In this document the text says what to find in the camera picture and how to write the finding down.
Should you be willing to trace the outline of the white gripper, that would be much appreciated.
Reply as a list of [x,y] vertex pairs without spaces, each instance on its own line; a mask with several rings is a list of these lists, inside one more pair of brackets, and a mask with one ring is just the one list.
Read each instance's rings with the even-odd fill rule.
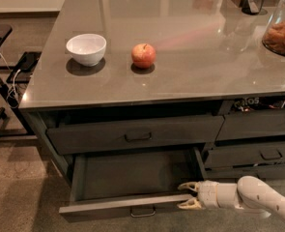
[[234,209],[238,205],[236,184],[204,181],[186,182],[178,186],[178,190],[186,189],[198,192],[198,199],[192,197],[180,203],[178,207],[182,210],[201,210],[202,205],[208,209]]

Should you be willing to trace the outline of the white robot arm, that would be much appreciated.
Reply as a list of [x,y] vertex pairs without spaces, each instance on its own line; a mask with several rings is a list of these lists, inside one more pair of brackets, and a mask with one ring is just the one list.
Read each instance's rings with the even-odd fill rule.
[[243,176],[236,183],[200,181],[178,186],[178,190],[185,189],[195,196],[178,205],[182,210],[234,209],[257,218],[275,215],[285,222],[285,196],[256,177]]

